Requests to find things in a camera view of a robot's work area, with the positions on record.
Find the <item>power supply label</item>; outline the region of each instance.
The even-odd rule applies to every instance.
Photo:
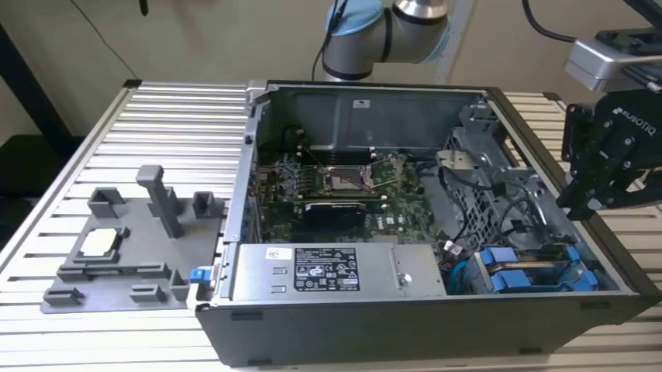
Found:
[[[299,292],[361,290],[355,248],[297,248],[294,252]]]

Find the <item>aluminum extrusion table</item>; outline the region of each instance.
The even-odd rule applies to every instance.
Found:
[[[242,85],[143,82],[123,88],[76,155],[0,253],[0,367],[26,371],[229,371],[187,310],[43,315],[39,303],[64,262],[98,186],[147,196],[135,184],[142,164],[162,164],[180,197],[213,191],[230,199],[243,141]],[[562,102],[507,93],[560,160]],[[650,279],[662,288],[658,207],[601,213]],[[299,371],[662,370],[662,306],[629,323],[594,328],[554,355],[299,366]]]

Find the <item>blue latch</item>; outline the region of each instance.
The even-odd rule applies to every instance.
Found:
[[[189,277],[191,283],[210,284],[211,283],[211,268],[197,268],[191,270]]]
[[[517,262],[518,255],[513,248],[506,246],[493,246],[481,251],[481,258],[486,266],[501,262]]]

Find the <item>beige wall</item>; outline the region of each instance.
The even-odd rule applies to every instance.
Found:
[[[532,0],[532,8],[542,26],[572,36],[593,37],[601,29],[648,26],[622,0]],[[570,46],[529,26],[521,0],[475,0],[449,83],[556,91],[568,102],[594,100],[600,95],[564,72]]]
[[[76,2],[142,79],[207,83],[307,80],[333,4],[150,0],[143,17],[136,0]],[[64,121],[86,133],[131,77],[127,69],[68,0],[0,0],[0,22]],[[429,84],[434,72],[435,64],[383,65],[375,80]]]
[[[151,0],[151,13],[143,17],[136,0],[76,2],[140,78],[193,82],[309,79],[333,4],[331,0]],[[533,7],[545,26],[573,35],[645,24],[621,0],[533,0]],[[87,133],[131,77],[127,69],[68,0],[0,0],[0,22],[64,121],[76,133]],[[475,0],[449,79],[434,79],[437,63],[378,64],[375,81],[497,85],[510,91],[557,91],[568,100],[589,99],[592,95],[564,73],[568,49],[532,30],[521,0]],[[0,133],[35,131],[3,89]],[[7,118],[22,124],[7,129]]]

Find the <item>white sticker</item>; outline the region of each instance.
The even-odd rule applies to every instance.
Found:
[[[447,240],[446,244],[443,245],[443,250],[457,256],[462,252],[462,247],[450,240]]]
[[[369,109],[370,108],[370,99],[355,99],[353,102],[353,106],[355,109]]]
[[[293,259],[293,248],[267,248],[267,254],[265,255],[267,260],[291,260]]]

